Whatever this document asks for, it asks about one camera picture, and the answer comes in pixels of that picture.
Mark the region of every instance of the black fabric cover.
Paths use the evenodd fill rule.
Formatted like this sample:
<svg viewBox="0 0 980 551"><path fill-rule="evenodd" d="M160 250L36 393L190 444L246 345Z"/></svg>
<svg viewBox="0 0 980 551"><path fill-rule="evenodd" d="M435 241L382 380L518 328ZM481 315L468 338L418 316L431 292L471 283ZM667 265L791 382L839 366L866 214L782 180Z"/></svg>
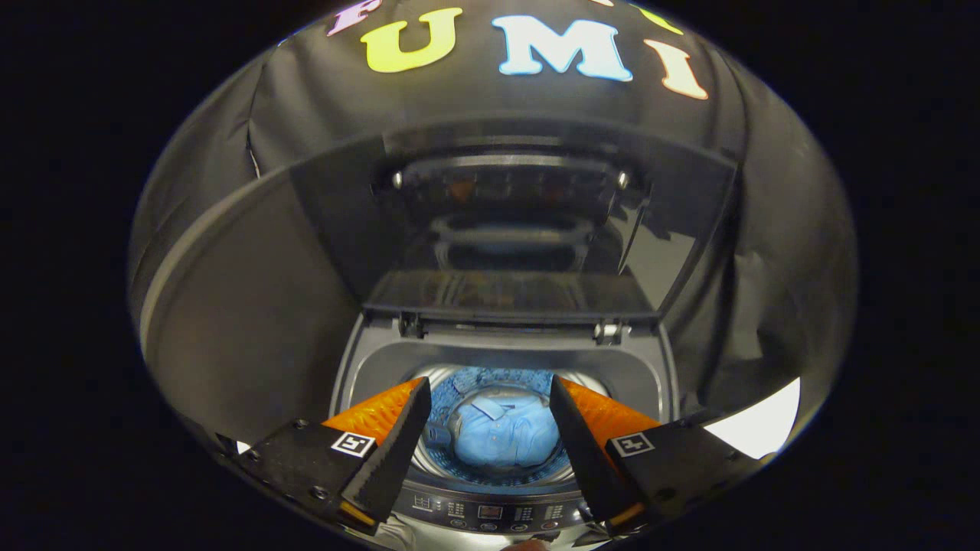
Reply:
<svg viewBox="0 0 980 551"><path fill-rule="evenodd" d="M335 18L324 17L257 57L188 118L149 177L129 253L134 320L173 243L258 174L345 140L438 121L486 114L593 118L739 164L736 209L664 313L683 409L735 411L802 376L798 430L826 397L854 321L856 240L841 183L800 119L741 64L690 30L678 36L635 7L615 4L466 2L448 56L380 74L368 67L361 36L407 21L401 47L414 50L429 38L418 17L454 6L384 0L365 21L333 36L326 32ZM501 75L504 34L490 22L518 14L558 32L578 19L615 26L633 80L586 77L574 63L563 75L547 64L539 75ZM688 52L710 99L664 88L662 64L644 39Z"/></svg>

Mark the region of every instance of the yellow letter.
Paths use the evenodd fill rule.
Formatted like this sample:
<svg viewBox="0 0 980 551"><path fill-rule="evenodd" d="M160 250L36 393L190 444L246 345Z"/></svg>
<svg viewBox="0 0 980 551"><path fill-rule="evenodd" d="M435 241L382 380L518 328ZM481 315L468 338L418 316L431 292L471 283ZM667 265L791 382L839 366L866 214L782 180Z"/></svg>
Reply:
<svg viewBox="0 0 980 551"><path fill-rule="evenodd" d="M687 60L691 59L687 52L656 40L644 40L643 43L656 50L657 55L661 56L661 63L667 72L667 76L663 79L663 86L666 89L694 99L708 99L708 93L698 84L691 66L687 63Z"/></svg>
<svg viewBox="0 0 980 551"><path fill-rule="evenodd" d="M658 16L657 14L651 14L650 12L644 10L643 8L641 8L639 6L633 6L633 7L636 8L637 10L640 10L640 13L643 14L643 17L645 17L648 20L654 22L654 25L662 26L663 28L669 30L670 32L676 33L676 34L680 34L680 35L683 35L684 34L684 32L681 31L681 29L677 28L674 25L671 25L670 23L667 22L666 19L662 18L661 16Z"/></svg>
<svg viewBox="0 0 980 551"><path fill-rule="evenodd" d="M380 26L361 37L367 44L367 66L379 73L400 73L422 67L446 57L456 47L455 18L460 8L446 8L424 14L419 21L429 24L429 44L414 52L403 52L398 36L408 22Z"/></svg>

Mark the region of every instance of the blue clothing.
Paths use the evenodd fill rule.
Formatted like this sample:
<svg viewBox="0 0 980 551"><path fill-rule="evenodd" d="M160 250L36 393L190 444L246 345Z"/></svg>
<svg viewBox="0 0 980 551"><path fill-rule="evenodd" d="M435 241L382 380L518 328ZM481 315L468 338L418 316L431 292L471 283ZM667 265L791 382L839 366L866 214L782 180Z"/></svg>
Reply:
<svg viewBox="0 0 980 551"><path fill-rule="evenodd" d="M474 467L533 467L558 445L558 426L537 396L478 397L459 410L457 457Z"/></svg>

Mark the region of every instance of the light blue letter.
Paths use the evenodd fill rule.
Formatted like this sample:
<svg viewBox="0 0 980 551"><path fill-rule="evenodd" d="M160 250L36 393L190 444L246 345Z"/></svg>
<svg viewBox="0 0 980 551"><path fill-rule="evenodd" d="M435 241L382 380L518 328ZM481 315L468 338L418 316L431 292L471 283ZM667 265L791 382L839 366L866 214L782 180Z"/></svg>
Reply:
<svg viewBox="0 0 980 551"><path fill-rule="evenodd" d="M507 61L500 66L504 75L541 73L543 66L531 58L533 47L559 73L567 71L581 51L582 63L575 68L583 75L623 82L633 79L615 49L613 37L618 30L614 26L578 20L561 36L531 16L504 16L493 20L493 26L502 28L507 40Z"/></svg>

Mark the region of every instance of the open lid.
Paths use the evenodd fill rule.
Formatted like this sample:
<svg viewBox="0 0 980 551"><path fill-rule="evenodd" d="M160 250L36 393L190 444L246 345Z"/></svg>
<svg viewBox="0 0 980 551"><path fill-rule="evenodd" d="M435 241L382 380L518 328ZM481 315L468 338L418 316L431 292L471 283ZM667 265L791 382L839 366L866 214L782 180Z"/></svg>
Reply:
<svg viewBox="0 0 980 551"><path fill-rule="evenodd" d="M366 311L522 324L658 318L734 174L622 127L503 117L352 141L291 171Z"/></svg>

